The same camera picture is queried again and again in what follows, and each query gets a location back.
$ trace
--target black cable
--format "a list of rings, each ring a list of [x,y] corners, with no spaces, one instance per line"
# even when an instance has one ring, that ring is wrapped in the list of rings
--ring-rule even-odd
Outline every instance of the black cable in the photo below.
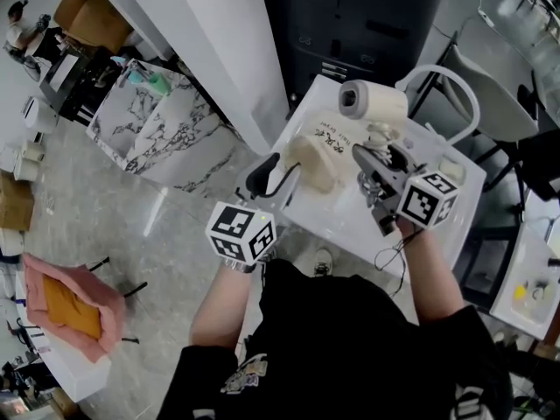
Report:
[[[402,274],[401,274],[401,280],[399,282],[399,286],[396,289],[395,292],[393,292],[393,294],[390,295],[391,298],[393,298],[403,287],[403,282],[404,282],[404,273],[406,272],[406,262],[404,261],[404,257],[403,257],[403,249],[410,244],[410,242],[412,242],[412,240],[414,240],[417,235],[421,234],[424,230],[421,228],[419,230],[416,230],[416,226],[414,226],[414,233],[411,236],[408,236],[407,238],[400,240],[394,247],[392,248],[385,248],[380,250],[379,252],[377,252],[377,254],[375,255],[374,258],[374,266],[379,270],[385,270],[385,268],[387,266],[389,266],[393,260],[395,260],[397,257],[401,258],[401,262],[402,262]],[[377,257],[379,256],[379,254],[381,252],[385,252],[386,250],[394,250],[395,251],[395,255],[393,256],[393,258],[391,258],[388,262],[386,262],[385,264],[383,264],[383,266],[379,267],[377,266]]]
[[[439,28],[437,28],[434,24],[431,24],[431,26],[433,26],[436,29],[436,31],[439,32],[439,34],[441,34],[445,38],[448,38],[449,40],[452,39],[452,37],[449,34],[445,34],[443,31],[441,31]]]

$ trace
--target fabric piece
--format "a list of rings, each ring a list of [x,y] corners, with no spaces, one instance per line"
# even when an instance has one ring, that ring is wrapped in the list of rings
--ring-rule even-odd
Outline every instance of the fabric piece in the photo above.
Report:
[[[27,318],[49,333],[65,340],[81,350],[86,357],[97,362],[110,353],[123,337],[124,297],[107,286],[85,265],[63,268],[44,262],[33,255],[24,254],[25,286],[27,292]],[[56,325],[48,318],[43,275],[60,280],[85,303],[96,307],[101,315],[102,334],[99,339],[74,330],[69,326]]]
[[[35,30],[35,27],[35,24],[29,22],[29,20],[27,20],[25,17],[21,17],[17,22],[11,24],[10,28],[8,28],[8,32],[6,33],[6,40],[11,46],[18,48],[19,36],[29,36]],[[32,56],[41,45],[41,42],[43,42],[43,35],[39,34],[27,46],[27,49],[25,50],[25,56]]]
[[[43,276],[47,316],[51,322],[69,326],[88,334],[97,340],[102,336],[102,322],[99,310],[86,304],[63,283],[49,276]]]
[[[412,325],[368,280],[309,278],[283,260],[267,264],[260,306],[239,367],[230,350],[183,351],[158,418],[448,420],[460,386],[480,388],[493,418],[508,419],[508,370],[472,307]]]

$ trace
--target chair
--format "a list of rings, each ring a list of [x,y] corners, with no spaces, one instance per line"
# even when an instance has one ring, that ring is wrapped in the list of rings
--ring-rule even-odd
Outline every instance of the chair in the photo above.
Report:
[[[93,274],[93,270],[108,262],[109,259],[106,258],[92,269],[88,269],[85,264],[74,268],[64,268],[24,254],[27,318],[37,326],[31,328],[45,328],[49,333],[81,350],[92,362],[97,362],[103,355],[109,354],[121,340],[138,344],[137,339],[123,338],[124,299],[137,293],[148,284],[144,282],[124,295],[119,294]],[[58,280],[83,302],[99,310],[101,321],[99,339],[74,330],[70,326],[54,324],[49,319],[44,276]]]
[[[25,56],[25,51],[15,48],[9,42],[3,45],[3,49],[8,53],[8,56],[23,66],[27,74],[34,81],[39,82],[41,79],[41,67],[32,56]]]
[[[460,53],[457,48],[456,35],[451,39],[438,60],[438,64],[458,74],[476,94],[480,105],[480,123],[477,128],[478,132],[475,132],[474,135],[482,133],[496,142],[496,146],[479,157],[475,163],[481,164],[499,150],[506,152],[508,156],[509,160],[506,167],[490,183],[485,184],[484,191],[492,190],[514,169],[519,184],[521,201],[524,201],[524,189],[520,174],[521,158],[518,153],[517,142],[524,138],[533,137],[538,133],[537,121],[498,81],[478,64]],[[472,119],[471,105],[466,94],[452,81],[442,77],[441,83],[439,83],[436,76],[428,76],[418,92],[422,92],[424,88],[424,93],[418,98],[417,104],[410,111],[410,118],[420,109],[431,88],[436,88],[444,94],[461,116],[467,121]]]

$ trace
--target yellow object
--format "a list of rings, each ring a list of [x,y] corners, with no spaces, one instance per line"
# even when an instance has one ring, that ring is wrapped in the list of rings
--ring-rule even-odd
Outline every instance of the yellow object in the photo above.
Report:
[[[517,288],[515,288],[514,300],[522,300],[523,298],[525,298],[526,294],[527,294],[527,290],[525,289],[525,286],[520,284],[519,286],[517,286]]]
[[[102,336],[102,322],[97,308],[86,304],[55,278],[43,276],[43,285],[47,316],[51,322],[69,326],[97,340]]]

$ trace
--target white container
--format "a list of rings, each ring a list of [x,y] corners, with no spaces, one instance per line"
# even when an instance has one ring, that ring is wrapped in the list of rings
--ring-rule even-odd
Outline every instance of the white container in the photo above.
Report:
[[[16,180],[35,182],[38,175],[39,164],[37,162],[22,157],[17,160],[16,169],[14,170],[14,178],[16,178]]]
[[[25,126],[43,134],[52,134],[59,120],[58,114],[37,96],[30,96],[24,105],[22,115]]]
[[[21,146],[21,157],[34,162],[41,162],[45,157],[45,148],[42,144],[25,139]]]
[[[0,228],[0,249],[3,256],[18,256],[24,253],[24,236],[17,230]]]

